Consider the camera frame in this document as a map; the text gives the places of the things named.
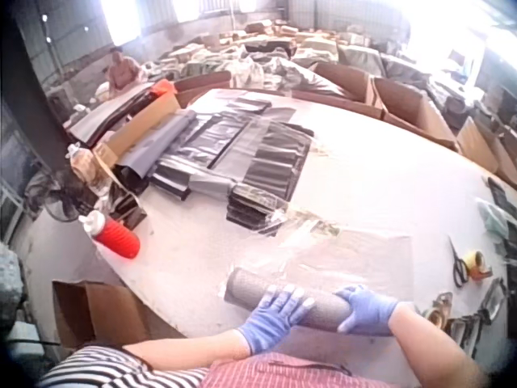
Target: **floor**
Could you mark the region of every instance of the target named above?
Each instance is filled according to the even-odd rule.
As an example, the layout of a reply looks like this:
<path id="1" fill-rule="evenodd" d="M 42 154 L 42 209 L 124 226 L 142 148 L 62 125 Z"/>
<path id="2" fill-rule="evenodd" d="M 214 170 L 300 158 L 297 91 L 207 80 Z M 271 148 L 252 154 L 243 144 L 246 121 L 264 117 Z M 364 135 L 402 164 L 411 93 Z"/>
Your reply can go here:
<path id="1" fill-rule="evenodd" d="M 53 313 L 52 280 L 121 284 L 108 264 L 97 258 L 94 245 L 78 222 L 60 223 L 45 211 L 35 221 L 25 217 L 20 222 L 11 249 L 23 263 L 32 313 L 43 340 L 59 341 Z M 146 315 L 153 338 L 181 336 L 149 309 Z M 516 349 L 506 339 L 504 316 L 503 312 L 492 326 L 483 329 L 477 347 L 477 362 L 487 371 L 499 369 L 506 354 L 512 347 Z M 54 349 L 50 352 L 56 361 L 65 355 L 66 352 Z"/>

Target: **white table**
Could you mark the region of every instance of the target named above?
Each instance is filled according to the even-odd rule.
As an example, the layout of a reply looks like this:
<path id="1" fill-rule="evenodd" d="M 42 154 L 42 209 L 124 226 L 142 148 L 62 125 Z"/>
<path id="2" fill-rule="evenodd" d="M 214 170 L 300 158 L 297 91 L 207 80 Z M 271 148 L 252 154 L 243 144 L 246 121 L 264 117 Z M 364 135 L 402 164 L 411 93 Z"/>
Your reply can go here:
<path id="1" fill-rule="evenodd" d="M 225 99 L 242 93 L 210 91 L 191 108 L 216 111 Z M 473 314 L 490 286 L 491 280 L 484 280 L 456 288 L 448 236 L 459 255 L 482 251 L 494 276 L 506 282 L 502 258 L 475 201 L 493 202 L 483 181 L 489 172 L 440 145 L 366 116 L 273 95 L 246 97 L 295 108 L 291 122 L 312 129 L 334 155 L 321 165 L 306 165 L 292 202 L 352 229 L 411 236 L 414 302 L 419 309 L 428 308 L 438 293 L 452 291 L 452 317 Z M 515 191 L 502 185 L 517 202 Z M 186 336 L 212 335 L 242 324 L 248 313 L 223 302 L 219 293 L 231 263 L 246 249 L 242 241 L 249 231 L 225 220 L 220 201 L 200 194 L 182 203 L 149 187 L 141 200 L 149 216 L 136 229 L 142 243 L 137 258 L 121 259 L 104 247 L 99 247 L 100 254 L 145 304 Z M 498 320 L 506 325 L 505 310 Z M 346 364 L 364 377 L 416 382 L 393 338 L 297 328 L 279 350 Z"/>

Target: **yellow tape roll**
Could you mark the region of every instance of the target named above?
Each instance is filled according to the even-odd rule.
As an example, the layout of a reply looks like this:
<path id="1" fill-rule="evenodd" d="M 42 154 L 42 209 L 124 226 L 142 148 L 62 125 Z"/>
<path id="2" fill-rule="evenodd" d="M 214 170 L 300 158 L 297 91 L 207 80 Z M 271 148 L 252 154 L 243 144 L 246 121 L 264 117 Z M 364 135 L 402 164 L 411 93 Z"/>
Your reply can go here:
<path id="1" fill-rule="evenodd" d="M 492 268 L 486 266 L 485 257 L 480 251 L 468 253 L 463 261 L 467 264 L 469 275 L 474 280 L 481 280 L 492 276 Z"/>

